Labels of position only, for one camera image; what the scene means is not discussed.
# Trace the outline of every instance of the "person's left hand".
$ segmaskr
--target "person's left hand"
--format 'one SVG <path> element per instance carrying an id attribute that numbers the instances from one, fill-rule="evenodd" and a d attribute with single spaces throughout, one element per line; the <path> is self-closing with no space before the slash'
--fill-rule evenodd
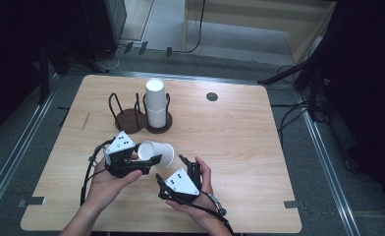
<path id="1" fill-rule="evenodd" d="M 131 159 L 138 159 L 138 155 L 133 153 Z M 104 163 L 105 159 L 103 157 L 93 173 L 104 170 Z M 140 170 L 135 170 L 124 178 L 117 178 L 104 170 L 92 177 L 88 196 L 84 203 L 102 211 L 116 199 L 123 188 L 135 182 L 141 175 Z"/>

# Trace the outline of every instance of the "wooden table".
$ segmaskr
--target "wooden table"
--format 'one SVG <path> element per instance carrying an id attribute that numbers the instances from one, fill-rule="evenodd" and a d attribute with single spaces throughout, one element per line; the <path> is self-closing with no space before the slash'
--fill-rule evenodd
<path id="1" fill-rule="evenodd" d="M 62 230 L 80 206 L 80 190 L 95 147 L 119 134 L 108 107 L 116 92 L 123 108 L 132 108 L 136 92 L 144 95 L 147 79 L 87 76 L 33 193 L 46 197 L 28 206 L 24 230 Z M 302 229 L 287 166 L 280 147 L 265 88 L 193 81 L 165 81 L 171 95 L 169 131 L 153 135 L 145 129 L 130 135 L 169 143 L 176 155 L 202 157 L 212 169 L 214 194 L 239 233 L 297 233 Z M 218 100 L 209 101 L 209 92 Z M 153 167 L 105 209 L 94 230 L 126 232 L 202 232 L 185 214 L 157 197 L 155 173 L 169 177 L 185 167 L 176 157 L 170 167 Z"/>

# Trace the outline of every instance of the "black equipment stand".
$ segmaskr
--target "black equipment stand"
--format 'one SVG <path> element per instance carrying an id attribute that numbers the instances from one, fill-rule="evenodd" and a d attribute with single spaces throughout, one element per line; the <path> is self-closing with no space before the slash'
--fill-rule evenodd
<path id="1" fill-rule="evenodd" d="M 301 71 L 294 82 L 294 88 L 296 90 L 303 90 L 311 82 L 308 100 L 308 114 L 313 121 L 317 121 L 315 118 L 315 102 L 318 89 L 324 75 L 322 70 L 325 69 L 325 64 L 329 61 L 329 58 L 332 57 L 333 52 L 337 50 L 339 43 L 344 40 L 343 35 L 339 32 L 341 32 L 340 29 L 344 26 L 345 19 L 351 13 L 356 3 L 357 1 L 352 3 L 349 7 L 343 6 L 342 4 L 345 3 L 340 1 L 337 3 L 327 32 L 310 57 L 297 66 L 294 66 L 265 81 L 257 81 L 257 83 L 260 85 L 272 85 L 296 72 Z"/>

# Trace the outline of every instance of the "wire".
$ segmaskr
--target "wire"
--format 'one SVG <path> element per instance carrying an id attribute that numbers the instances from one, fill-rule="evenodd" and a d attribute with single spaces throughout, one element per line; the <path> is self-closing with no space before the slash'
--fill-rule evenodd
<path id="1" fill-rule="evenodd" d="M 308 111 L 308 109 L 309 109 L 308 101 L 303 101 L 303 102 L 296 103 L 296 104 L 272 104 L 271 107 L 272 108 L 276 108 L 276 107 L 291 107 L 291 109 L 285 113 L 284 117 L 281 120 L 281 124 L 280 124 L 280 126 L 278 128 L 279 139 L 280 139 L 281 147 L 283 148 L 284 147 L 284 129 L 285 129 L 285 127 L 287 127 L 289 124 L 291 124 L 294 121 L 296 121 L 301 115 L 303 115 L 304 113 L 306 113 L 306 111 Z M 293 117 L 290 121 L 285 123 L 286 118 L 294 110 L 296 110 L 297 108 L 302 108 L 302 111 L 297 116 Z M 321 105 L 316 105 L 312 109 L 313 109 L 314 112 L 320 111 L 322 113 L 325 113 L 324 112 L 325 109 L 324 109 L 323 102 L 321 102 Z M 323 120 L 315 119 L 315 122 L 319 122 L 319 123 L 327 122 L 327 116 L 325 115 Z"/>
<path id="2" fill-rule="evenodd" d="M 97 173 L 91 175 L 91 177 L 88 177 L 89 176 L 89 173 L 91 171 L 91 167 L 95 166 L 94 163 L 97 163 L 95 161 L 95 158 L 97 157 L 98 153 L 106 146 L 106 145 L 110 145 L 113 143 L 113 141 L 115 140 L 115 138 L 111 139 L 111 140 L 108 140 L 106 142 L 104 142 L 103 144 L 97 146 L 94 150 L 94 153 L 92 154 L 92 156 L 88 159 L 89 160 L 89 165 L 88 165 L 88 168 L 87 168 L 87 171 L 85 172 L 85 178 L 84 178 L 84 183 L 82 185 L 82 192 L 81 192 L 81 195 L 80 195 L 80 206 L 85 202 L 85 193 L 86 193 L 86 188 L 87 188 L 87 183 L 88 183 L 88 180 L 96 175 Z"/>
<path id="3" fill-rule="evenodd" d="M 100 170 L 100 171 L 98 171 L 98 172 L 93 173 L 90 177 L 88 177 L 87 181 L 89 181 L 92 177 L 94 177 L 95 175 L 98 175 L 99 173 L 101 173 L 101 172 L 103 172 L 103 171 L 105 171 L 105 170 L 107 170 L 107 169 L 104 168 L 104 169 L 102 169 L 102 170 Z"/>
<path id="4" fill-rule="evenodd" d="M 194 208 L 196 208 L 196 209 L 203 210 L 203 211 L 205 211 L 205 212 L 207 212 L 207 213 L 213 215 L 214 217 L 216 217 L 217 219 L 219 219 L 219 220 L 223 223 L 224 226 L 227 227 L 227 229 L 228 229 L 229 232 L 232 234 L 232 236 L 235 235 L 235 233 L 234 233 L 234 231 L 233 231 L 233 229 L 232 229 L 232 226 L 230 226 L 229 220 L 227 220 L 225 217 L 223 217 L 223 216 L 220 215 L 219 213 L 217 213 L 217 212 L 215 212 L 214 210 L 209 209 L 209 208 L 205 208 L 205 207 L 202 207 L 202 206 L 197 206 L 197 205 L 195 205 L 195 204 L 191 204 L 191 203 L 185 202 L 185 201 L 179 199 L 176 195 L 174 195 L 173 192 L 172 192 L 172 193 L 168 192 L 168 194 L 169 194 L 172 198 L 174 198 L 176 201 L 178 201 L 179 203 L 181 203 L 181 204 L 187 205 L 187 206 L 189 206 L 189 207 L 194 207 Z"/>
<path id="5" fill-rule="evenodd" d="M 198 27 L 198 42 L 195 45 L 195 48 L 193 48 L 190 51 L 173 51 L 178 53 L 192 53 L 194 52 L 198 46 L 201 44 L 201 32 L 202 32 L 202 18 L 204 17 L 204 9 L 205 9 L 205 0 L 202 0 L 202 8 L 201 8 L 201 17 L 199 19 L 199 27 Z"/>
<path id="6" fill-rule="evenodd" d="M 98 62 L 95 62 L 95 64 L 97 64 L 99 67 L 101 67 L 101 68 L 103 68 L 103 69 L 105 69 L 105 70 L 113 70 L 113 69 L 116 69 L 118 66 L 119 66 L 119 64 L 120 64 L 120 58 L 119 58 L 119 56 L 117 55 L 117 53 L 118 53 L 118 51 L 119 50 L 121 50 L 122 48 L 126 48 L 126 45 L 124 45 L 124 46 L 122 46 L 122 47 L 119 47 L 118 49 L 116 49 L 116 51 L 115 51 L 115 57 L 116 57 L 116 60 L 117 60 L 117 63 L 116 63 L 116 65 L 115 66 L 113 66 L 113 67 L 105 67 L 105 66 L 103 66 L 103 65 L 101 65 L 100 63 L 98 63 Z"/>

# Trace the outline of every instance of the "black circular hole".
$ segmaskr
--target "black circular hole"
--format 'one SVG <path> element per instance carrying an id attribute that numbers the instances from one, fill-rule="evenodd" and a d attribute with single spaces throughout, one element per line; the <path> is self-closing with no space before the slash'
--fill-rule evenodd
<path id="1" fill-rule="evenodd" d="M 207 94 L 207 99 L 209 101 L 216 101 L 218 99 L 218 95 L 216 93 L 214 93 L 214 92 L 209 92 Z"/>

